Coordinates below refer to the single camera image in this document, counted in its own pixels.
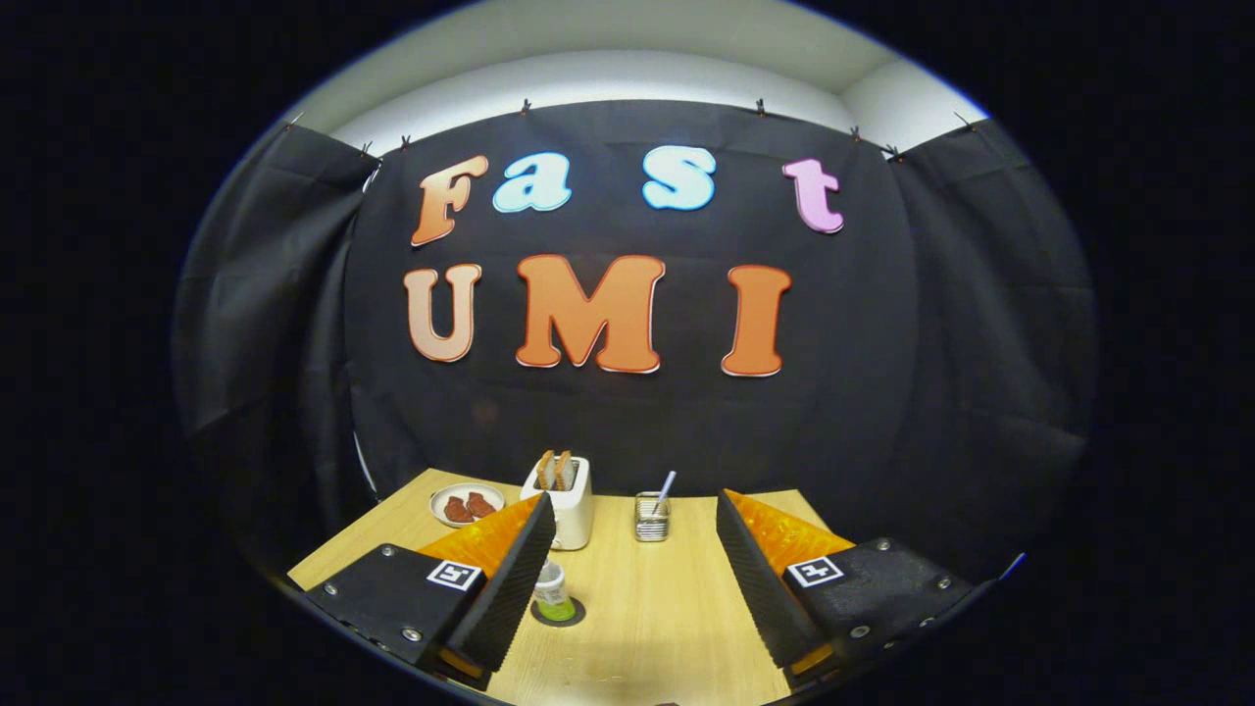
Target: light blue letter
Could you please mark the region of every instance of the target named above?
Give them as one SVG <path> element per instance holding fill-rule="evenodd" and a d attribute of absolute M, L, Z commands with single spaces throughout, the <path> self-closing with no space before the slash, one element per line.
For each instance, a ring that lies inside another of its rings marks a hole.
<path fill-rule="evenodd" d="M 655 181 L 645 182 L 641 193 L 655 208 L 695 211 L 714 197 L 714 157 L 700 147 L 668 144 L 649 150 L 643 164 Z"/>
<path fill-rule="evenodd" d="M 506 167 L 510 179 L 492 194 L 492 204 L 502 213 L 523 208 L 552 211 L 571 198 L 566 172 L 571 162 L 557 152 L 538 152 Z"/>

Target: straw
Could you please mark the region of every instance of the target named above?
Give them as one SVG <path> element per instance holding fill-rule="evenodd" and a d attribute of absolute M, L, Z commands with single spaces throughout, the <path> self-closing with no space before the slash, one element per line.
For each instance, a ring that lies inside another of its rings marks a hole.
<path fill-rule="evenodd" d="M 663 484 L 663 492 L 658 494 L 658 502 L 654 503 L 655 515 L 663 509 L 663 502 L 666 500 L 666 493 L 671 490 L 673 480 L 675 480 L 675 472 L 666 474 L 666 482 Z"/>

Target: white ceiling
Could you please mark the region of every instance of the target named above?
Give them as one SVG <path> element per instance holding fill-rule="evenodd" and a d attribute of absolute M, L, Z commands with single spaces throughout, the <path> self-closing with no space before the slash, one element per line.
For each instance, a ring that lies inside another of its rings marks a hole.
<path fill-rule="evenodd" d="M 563 51 L 651 49 L 722 59 L 840 94 L 899 56 L 779 0 L 486 0 L 410 31 L 301 99 L 292 115 L 331 133 L 415 88 Z"/>

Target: circular coaster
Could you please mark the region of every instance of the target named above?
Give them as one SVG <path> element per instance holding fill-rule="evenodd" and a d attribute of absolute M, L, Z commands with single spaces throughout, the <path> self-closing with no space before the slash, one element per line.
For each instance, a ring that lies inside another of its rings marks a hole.
<path fill-rule="evenodd" d="M 562 621 L 561 623 L 558 623 L 556 621 L 546 618 L 545 616 L 541 614 L 541 607 L 536 604 L 536 601 L 532 601 L 532 617 L 550 627 L 555 628 L 571 627 L 575 623 L 582 621 L 584 616 L 587 614 L 587 612 L 584 609 L 584 603 L 580 603 L 579 598 L 572 598 L 571 603 L 575 603 L 575 617 L 572 617 L 570 621 Z"/>

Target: orange letter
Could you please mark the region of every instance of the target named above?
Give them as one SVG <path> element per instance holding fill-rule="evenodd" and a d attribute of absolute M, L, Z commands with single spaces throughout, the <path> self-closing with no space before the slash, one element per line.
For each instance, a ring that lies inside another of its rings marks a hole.
<path fill-rule="evenodd" d="M 552 369 L 562 360 L 552 329 L 575 367 L 582 366 L 606 330 L 597 366 L 616 374 L 651 374 L 661 365 L 653 345 L 654 283 L 666 266 L 644 255 L 610 263 L 592 298 L 584 295 L 571 262 L 561 255 L 533 255 L 518 262 L 527 280 L 527 334 L 515 360 L 532 369 Z"/>
<path fill-rule="evenodd" d="M 776 355 L 776 321 L 781 295 L 793 285 L 788 272 L 762 265 L 743 265 L 728 271 L 737 287 L 737 334 L 732 352 L 723 357 L 729 376 L 764 379 L 781 371 Z"/>
<path fill-rule="evenodd" d="M 446 206 L 461 211 L 471 197 L 471 179 L 467 176 L 479 177 L 486 171 L 488 158 L 479 154 L 420 181 L 418 186 L 423 189 L 423 207 L 418 213 L 418 228 L 409 243 L 418 247 L 453 232 L 453 218 L 448 217 Z"/>
<path fill-rule="evenodd" d="M 452 364 L 471 350 L 474 337 L 474 282 L 479 281 L 479 265 L 454 265 L 444 272 L 453 287 L 453 332 L 435 335 L 432 327 L 432 286 L 441 278 L 435 270 L 414 270 L 405 275 L 409 291 L 409 339 L 423 356 L 441 364 Z"/>

